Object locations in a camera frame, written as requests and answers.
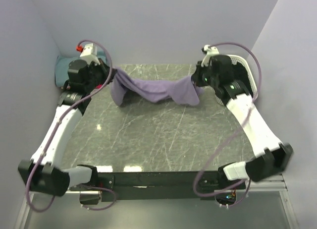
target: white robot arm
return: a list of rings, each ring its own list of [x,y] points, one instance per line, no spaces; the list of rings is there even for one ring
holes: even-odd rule
[[[214,88],[218,102],[232,112],[240,125],[244,124],[243,130],[255,155],[251,161],[222,166],[219,168],[220,172],[228,182],[238,179],[258,182],[282,173],[288,165],[293,149],[274,135],[253,104],[252,98],[257,88],[252,74],[242,72],[236,75],[230,56],[220,55],[216,47],[205,45],[202,52],[205,57],[196,65],[196,71],[192,75],[193,83],[199,87]]]

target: marble table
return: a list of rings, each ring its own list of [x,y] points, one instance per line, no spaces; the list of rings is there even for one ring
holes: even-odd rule
[[[120,66],[133,78],[177,80],[194,73],[187,64]],[[98,166],[105,172],[198,171],[216,147],[239,126],[206,88],[196,107],[171,101],[150,103],[130,95],[118,107],[109,86],[95,95],[70,138],[62,169],[77,164]],[[214,159],[208,170],[253,157],[242,132]]]

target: light purple wall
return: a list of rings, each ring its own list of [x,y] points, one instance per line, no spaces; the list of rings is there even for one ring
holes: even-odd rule
[[[25,187],[17,172],[50,126],[58,48],[31,0],[0,0],[0,228],[13,228]]]
[[[115,64],[195,63],[201,47],[252,48],[277,0],[33,0],[65,55],[81,39],[103,43]]]
[[[317,0],[279,0],[253,47],[263,68],[258,107],[295,155],[285,173],[302,229],[317,228]]]

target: wire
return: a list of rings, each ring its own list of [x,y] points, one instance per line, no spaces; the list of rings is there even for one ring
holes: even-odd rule
[[[254,59],[256,65],[257,65],[257,68],[258,68],[258,72],[259,72],[259,82],[258,82],[258,90],[257,92],[255,92],[253,94],[253,98],[252,98],[252,103],[254,103],[254,101],[257,99],[257,97],[259,96],[259,92],[260,92],[260,89],[261,89],[261,85],[262,85],[262,71],[261,71],[261,67],[260,67],[260,63],[258,61],[258,59],[255,57],[255,55],[252,53],[251,50],[249,50],[247,47],[239,44],[239,43],[235,43],[235,42],[223,42],[223,43],[217,43],[217,44],[214,44],[214,45],[211,45],[212,47],[216,47],[216,46],[222,46],[222,45],[234,45],[234,46],[238,46],[238,47],[241,47],[243,48],[244,50],[246,50],[251,56],[252,58]],[[194,179],[194,182],[193,182],[193,189],[194,189],[194,193],[199,196],[199,197],[214,197],[220,193],[223,193],[224,191],[227,191],[229,189],[232,189],[232,188],[235,188],[239,185],[241,185],[243,182],[245,182],[247,179],[242,179],[240,180],[239,182],[237,183],[234,183],[233,185],[231,186],[228,186],[218,192],[213,192],[213,193],[200,193],[197,191],[197,185],[198,185],[198,182],[201,180],[204,172],[206,171],[207,167],[211,164],[211,162],[214,160],[214,158],[216,157],[216,155],[218,155],[225,146],[227,146],[236,136],[239,135],[239,133],[242,131],[242,129],[245,127],[245,125],[248,123],[249,121],[249,118],[250,118],[250,115],[251,115],[251,112],[252,112],[253,108],[249,108],[248,110],[248,114],[247,114],[247,117],[244,119],[244,121],[242,122],[241,124],[241,127],[239,127],[231,136],[229,136],[225,141],[223,141],[215,150],[215,152],[209,157],[209,159],[207,160],[206,164],[203,166],[203,168],[197,173],[195,179]],[[246,189],[246,192],[245,192],[245,195],[247,195],[249,189],[250,189],[250,184],[251,184],[251,180],[249,180],[249,185]]]
[[[105,55],[106,55],[106,59],[109,61],[109,67],[110,67],[109,75],[108,75],[106,81],[104,82],[104,84],[101,86],[100,89],[98,89],[98,90],[95,91],[94,93],[91,93],[90,95],[88,95],[88,96],[82,98],[81,100],[75,102],[72,106],[70,106],[70,107],[60,116],[59,121],[57,121],[57,123],[56,123],[56,125],[55,125],[55,127],[54,127],[54,129],[53,129],[53,131],[52,131],[52,134],[50,135],[50,137],[49,137],[49,139],[48,139],[48,141],[47,141],[47,143],[46,143],[46,145],[45,145],[45,147],[44,147],[44,149],[43,149],[42,154],[40,155],[39,159],[37,160],[37,162],[35,163],[34,167],[32,168],[32,170],[31,170],[31,172],[30,172],[30,175],[29,175],[29,177],[28,177],[28,180],[27,180],[27,182],[26,182],[25,196],[26,196],[26,201],[27,201],[28,205],[30,206],[30,208],[31,208],[33,211],[37,212],[37,213],[42,213],[42,212],[45,212],[47,209],[49,209],[49,208],[51,207],[51,205],[52,205],[54,199],[55,199],[55,196],[53,196],[52,199],[51,199],[51,201],[50,201],[50,203],[48,204],[48,206],[45,207],[45,208],[43,208],[43,209],[38,209],[38,208],[36,208],[36,207],[32,204],[32,202],[31,202],[31,198],[30,198],[30,186],[31,186],[32,178],[33,178],[33,176],[34,176],[34,174],[35,174],[35,171],[36,171],[36,169],[38,168],[38,166],[40,165],[40,163],[42,162],[43,158],[45,157],[45,154],[46,154],[46,152],[47,152],[47,150],[48,150],[48,148],[49,148],[51,142],[53,141],[53,138],[54,138],[54,136],[55,136],[55,134],[56,134],[56,132],[57,132],[58,127],[61,125],[62,120],[65,118],[65,116],[66,116],[72,109],[74,109],[76,106],[78,106],[78,105],[79,105],[80,103],[82,103],[83,101],[85,101],[85,100],[91,98],[92,96],[94,96],[95,94],[99,93],[99,92],[109,83],[110,78],[111,78],[111,74],[112,74],[112,59],[111,59],[111,56],[110,56],[109,52],[103,47],[103,45],[101,45],[101,44],[98,43],[98,42],[91,41],[91,40],[83,40],[83,41],[79,42],[77,46],[79,47],[83,42],[91,42],[91,43],[94,43],[94,44],[96,44],[97,46],[99,46],[99,47],[104,51],[104,53],[105,53]],[[109,191],[109,192],[111,192],[111,193],[114,194],[114,192],[113,192],[112,190],[105,189],[105,188],[104,188],[103,190]],[[116,197],[114,198],[114,201],[113,201],[112,204],[110,204],[110,206],[112,206],[112,205],[115,203],[115,200],[116,200]]]

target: purple cloth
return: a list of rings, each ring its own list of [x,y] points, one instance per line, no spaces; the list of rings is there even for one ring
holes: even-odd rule
[[[117,68],[111,85],[111,97],[115,104],[122,104],[128,90],[152,103],[172,98],[177,104],[191,106],[199,104],[198,96],[203,93],[202,88],[193,85],[191,76],[177,81],[132,79],[122,69]]]

